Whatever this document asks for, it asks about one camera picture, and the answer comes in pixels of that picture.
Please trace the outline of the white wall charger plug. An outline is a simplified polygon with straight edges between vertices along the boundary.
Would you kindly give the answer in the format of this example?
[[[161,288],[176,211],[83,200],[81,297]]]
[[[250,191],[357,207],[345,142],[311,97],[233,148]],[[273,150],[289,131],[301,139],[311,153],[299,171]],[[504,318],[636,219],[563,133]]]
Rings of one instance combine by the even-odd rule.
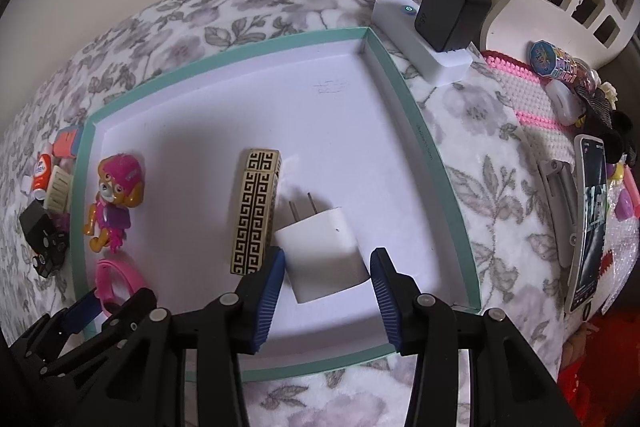
[[[288,201],[293,222],[274,232],[285,254],[288,279],[300,305],[347,291],[370,279],[356,235],[342,208],[318,210],[311,194],[311,209],[302,215]]]

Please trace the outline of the black charger cube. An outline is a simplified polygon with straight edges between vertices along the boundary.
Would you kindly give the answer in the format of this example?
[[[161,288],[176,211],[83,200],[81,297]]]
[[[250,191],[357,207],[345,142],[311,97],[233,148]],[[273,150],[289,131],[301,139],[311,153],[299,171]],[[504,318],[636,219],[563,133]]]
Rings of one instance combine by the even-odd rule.
[[[38,200],[33,200],[20,214],[20,225],[27,244],[36,254],[47,254],[53,245],[56,228]]]

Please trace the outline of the gold black patterned lighter box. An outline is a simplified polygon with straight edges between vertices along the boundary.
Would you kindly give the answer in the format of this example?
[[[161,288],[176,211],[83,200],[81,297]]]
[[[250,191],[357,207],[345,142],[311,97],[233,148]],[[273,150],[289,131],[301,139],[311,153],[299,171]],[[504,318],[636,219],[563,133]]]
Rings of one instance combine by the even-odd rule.
[[[248,152],[232,241],[231,274],[244,277],[262,267],[271,242],[280,169],[278,150],[253,148]]]

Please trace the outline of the red stain remover bottle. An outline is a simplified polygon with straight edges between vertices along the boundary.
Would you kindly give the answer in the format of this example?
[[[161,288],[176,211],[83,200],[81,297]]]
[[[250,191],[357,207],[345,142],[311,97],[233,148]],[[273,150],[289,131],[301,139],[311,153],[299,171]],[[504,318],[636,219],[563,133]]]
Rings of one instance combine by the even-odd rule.
[[[34,199],[43,201],[46,197],[52,176],[53,160],[50,153],[43,152],[38,156],[34,172],[32,173],[32,188],[30,193]]]

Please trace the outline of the paw patrol dog toy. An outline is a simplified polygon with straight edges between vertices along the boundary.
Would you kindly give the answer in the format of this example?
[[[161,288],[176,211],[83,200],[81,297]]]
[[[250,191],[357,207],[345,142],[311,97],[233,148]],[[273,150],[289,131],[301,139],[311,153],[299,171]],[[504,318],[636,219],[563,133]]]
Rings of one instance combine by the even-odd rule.
[[[116,253],[131,228],[130,210],[143,202],[144,172],[139,159],[125,153],[103,158],[96,171],[98,191],[89,206],[84,234],[90,237],[94,253],[105,248]]]

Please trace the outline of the white tape roll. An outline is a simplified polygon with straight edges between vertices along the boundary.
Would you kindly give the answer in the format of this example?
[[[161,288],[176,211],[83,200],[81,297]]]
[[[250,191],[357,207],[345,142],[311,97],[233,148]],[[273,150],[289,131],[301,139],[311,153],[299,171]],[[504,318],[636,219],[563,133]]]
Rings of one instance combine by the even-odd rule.
[[[32,191],[32,177],[23,176],[21,182],[21,191],[25,194],[29,194]]]

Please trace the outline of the coral blue toy case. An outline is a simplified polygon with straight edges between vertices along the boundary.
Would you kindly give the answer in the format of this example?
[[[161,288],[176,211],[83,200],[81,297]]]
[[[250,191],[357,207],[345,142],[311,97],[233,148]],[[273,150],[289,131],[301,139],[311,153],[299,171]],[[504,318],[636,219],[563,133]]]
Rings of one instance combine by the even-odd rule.
[[[57,158],[73,158],[78,154],[84,127],[68,126],[58,130],[52,143],[52,155]]]

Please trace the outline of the black toy car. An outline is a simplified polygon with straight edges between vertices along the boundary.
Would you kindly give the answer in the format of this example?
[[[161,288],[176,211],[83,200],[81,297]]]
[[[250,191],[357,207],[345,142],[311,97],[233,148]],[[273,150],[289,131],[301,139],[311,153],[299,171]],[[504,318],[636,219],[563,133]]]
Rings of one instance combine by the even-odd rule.
[[[35,238],[32,245],[32,267],[36,273],[46,279],[58,271],[64,263],[68,249],[68,233],[58,232],[52,235],[41,235]]]

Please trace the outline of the purple lighter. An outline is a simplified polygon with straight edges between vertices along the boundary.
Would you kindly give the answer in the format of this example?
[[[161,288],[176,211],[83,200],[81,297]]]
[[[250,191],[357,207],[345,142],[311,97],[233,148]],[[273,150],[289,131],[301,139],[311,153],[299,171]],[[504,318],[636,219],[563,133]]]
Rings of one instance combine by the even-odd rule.
[[[56,228],[63,232],[70,231],[70,214],[68,212],[57,215],[54,219]]]

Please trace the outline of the floral grey white blanket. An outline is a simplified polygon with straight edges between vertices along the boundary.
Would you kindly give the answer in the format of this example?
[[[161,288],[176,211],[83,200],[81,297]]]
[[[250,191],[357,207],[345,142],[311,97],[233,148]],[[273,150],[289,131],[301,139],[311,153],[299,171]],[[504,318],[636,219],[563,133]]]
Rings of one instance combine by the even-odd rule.
[[[52,135],[139,84],[236,46],[323,28],[366,26],[366,0],[158,0],[81,40],[1,131],[1,328],[7,340],[74,300],[70,272],[38,277],[18,215],[22,181]],[[560,367],[563,296],[538,134],[518,122],[518,97],[481,58],[435,88],[402,57],[469,230],[480,295],[506,310],[551,373]],[[249,383],[255,426],[399,426],[416,362],[391,355],[348,369]]]

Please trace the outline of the smartphone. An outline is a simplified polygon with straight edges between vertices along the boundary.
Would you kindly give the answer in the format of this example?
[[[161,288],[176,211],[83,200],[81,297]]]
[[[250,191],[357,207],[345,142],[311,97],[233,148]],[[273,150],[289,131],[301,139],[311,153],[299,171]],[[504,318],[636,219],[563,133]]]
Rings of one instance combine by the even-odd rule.
[[[574,139],[577,191],[576,244],[568,277],[565,312],[582,309],[597,290],[604,251],[608,178],[602,140],[588,134]]]

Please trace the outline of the pink white crochet mat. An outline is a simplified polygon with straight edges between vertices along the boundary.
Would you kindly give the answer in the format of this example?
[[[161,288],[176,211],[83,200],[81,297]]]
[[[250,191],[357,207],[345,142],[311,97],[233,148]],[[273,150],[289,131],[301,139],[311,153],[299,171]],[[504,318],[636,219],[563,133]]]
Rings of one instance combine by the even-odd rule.
[[[506,101],[523,128],[536,161],[562,160],[575,164],[574,127],[563,126],[554,111],[544,80],[509,55],[483,51],[482,57],[506,92]]]

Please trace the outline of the white small mouse-shaped object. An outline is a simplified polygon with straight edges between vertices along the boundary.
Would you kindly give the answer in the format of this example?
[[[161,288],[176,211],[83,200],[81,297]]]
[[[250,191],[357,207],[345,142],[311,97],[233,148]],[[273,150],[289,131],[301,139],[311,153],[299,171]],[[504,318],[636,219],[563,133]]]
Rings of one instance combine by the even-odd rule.
[[[585,106],[580,98],[560,80],[550,80],[544,87],[553,107],[555,116],[563,126],[573,126],[585,114]]]

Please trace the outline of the white power strip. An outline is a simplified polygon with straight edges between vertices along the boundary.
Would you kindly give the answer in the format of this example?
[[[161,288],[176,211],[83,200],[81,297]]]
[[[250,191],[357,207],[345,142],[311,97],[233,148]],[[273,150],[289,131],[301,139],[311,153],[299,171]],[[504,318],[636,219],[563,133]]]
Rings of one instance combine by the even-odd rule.
[[[375,0],[371,20],[427,83],[440,87],[462,80],[473,55],[467,49],[436,52],[414,27],[418,13],[413,0]]]

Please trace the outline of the black power adapter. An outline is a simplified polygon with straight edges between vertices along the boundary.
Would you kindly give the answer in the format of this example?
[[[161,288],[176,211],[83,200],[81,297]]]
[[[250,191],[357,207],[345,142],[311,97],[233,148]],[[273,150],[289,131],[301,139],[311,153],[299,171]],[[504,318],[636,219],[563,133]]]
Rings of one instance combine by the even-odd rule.
[[[490,10],[491,0],[422,0],[414,28],[436,52],[466,48]]]

